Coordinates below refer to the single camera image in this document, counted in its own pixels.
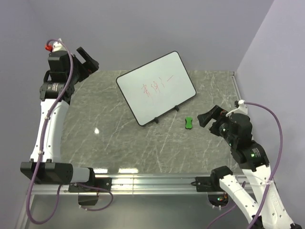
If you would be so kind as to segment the aluminium rail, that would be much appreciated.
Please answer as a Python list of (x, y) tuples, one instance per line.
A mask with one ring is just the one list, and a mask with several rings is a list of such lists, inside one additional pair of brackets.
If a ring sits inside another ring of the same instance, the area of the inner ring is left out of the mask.
[(239, 84), (238, 84), (238, 80), (237, 80), (237, 73), (235, 71), (230, 72), (230, 76), (234, 85), (234, 89), (235, 92), (237, 94), (237, 98), (239, 100), (244, 100), (244, 96), (242, 95), (240, 88), (239, 88)]
[[(245, 190), (252, 194), (252, 188), (245, 175), (235, 175), (237, 181), (242, 184), (246, 181)], [(197, 192), (191, 185), (196, 177), (210, 177), (209, 174), (98, 174), (98, 179), (111, 178), (110, 191), (114, 195), (192, 195), (203, 194)], [(56, 195), (58, 185), (34, 185), (33, 195)], [(94, 195), (97, 191), (69, 191), (69, 185), (61, 187), (62, 195)]]

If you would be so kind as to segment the green whiteboard eraser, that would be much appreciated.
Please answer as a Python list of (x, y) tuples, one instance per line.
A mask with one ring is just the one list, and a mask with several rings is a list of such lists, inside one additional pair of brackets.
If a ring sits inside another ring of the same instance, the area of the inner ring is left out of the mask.
[(192, 117), (186, 117), (185, 118), (185, 129), (192, 129), (193, 128), (193, 118)]

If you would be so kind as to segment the white whiteboard with black frame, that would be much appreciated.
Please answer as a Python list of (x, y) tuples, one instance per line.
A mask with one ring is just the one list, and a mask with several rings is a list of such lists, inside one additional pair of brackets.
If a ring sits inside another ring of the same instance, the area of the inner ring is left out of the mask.
[(118, 76), (116, 83), (140, 126), (196, 96), (177, 51)]

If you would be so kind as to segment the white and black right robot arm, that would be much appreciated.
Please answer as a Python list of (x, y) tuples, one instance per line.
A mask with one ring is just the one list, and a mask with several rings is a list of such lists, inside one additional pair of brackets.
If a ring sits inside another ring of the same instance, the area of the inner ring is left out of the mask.
[(231, 197), (246, 217), (249, 229), (300, 229), (301, 225), (295, 223), (287, 213), (274, 182), (283, 150), (283, 131), (279, 119), (272, 110), (262, 106), (274, 117), (279, 129), (279, 152), (275, 166), (271, 167), (264, 148), (252, 136), (253, 125), (247, 108), (252, 104), (239, 100), (231, 111), (216, 105), (197, 116), (200, 127), (214, 120), (209, 128), (210, 133), (223, 138), (229, 145), (231, 155), (246, 176), (254, 196), (248, 194), (227, 166), (211, 171), (211, 187)]

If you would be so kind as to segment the aluminium front rail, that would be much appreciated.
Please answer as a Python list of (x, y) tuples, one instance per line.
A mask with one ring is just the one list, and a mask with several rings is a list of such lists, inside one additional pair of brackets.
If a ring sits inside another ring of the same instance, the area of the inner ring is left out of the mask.
[[(252, 194), (252, 188), (245, 175), (235, 175), (237, 181), (242, 184), (246, 181), (245, 190)], [(197, 192), (191, 185), (196, 177), (210, 177), (209, 174), (98, 174), (98, 179), (111, 178), (110, 191), (114, 195), (192, 195), (203, 194)], [(56, 195), (58, 185), (34, 185), (33, 195)], [(69, 185), (61, 187), (62, 195), (94, 195), (97, 191), (69, 191)]]

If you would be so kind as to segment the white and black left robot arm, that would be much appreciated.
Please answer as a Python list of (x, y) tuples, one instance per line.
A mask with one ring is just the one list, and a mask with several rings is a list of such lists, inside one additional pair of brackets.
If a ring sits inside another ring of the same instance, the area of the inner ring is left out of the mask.
[(65, 48), (51, 48), (49, 70), (40, 87), (41, 119), (34, 150), (20, 171), (30, 179), (29, 191), (35, 184), (79, 184), (86, 191), (96, 188), (95, 172), (91, 167), (75, 167), (61, 161), (61, 136), (64, 119), (75, 91), (75, 85), (99, 69), (99, 64), (82, 47), (77, 52), (85, 60), (81, 63)]

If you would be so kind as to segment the aluminium right side rail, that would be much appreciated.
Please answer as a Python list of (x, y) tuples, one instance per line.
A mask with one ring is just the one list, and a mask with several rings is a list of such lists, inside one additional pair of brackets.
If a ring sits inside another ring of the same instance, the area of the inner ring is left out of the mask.
[(238, 80), (237, 80), (237, 73), (235, 71), (230, 72), (230, 76), (234, 85), (234, 89), (235, 92), (237, 94), (237, 98), (239, 100), (244, 100), (244, 96), (242, 95), (240, 88), (239, 88), (239, 84), (238, 84)]

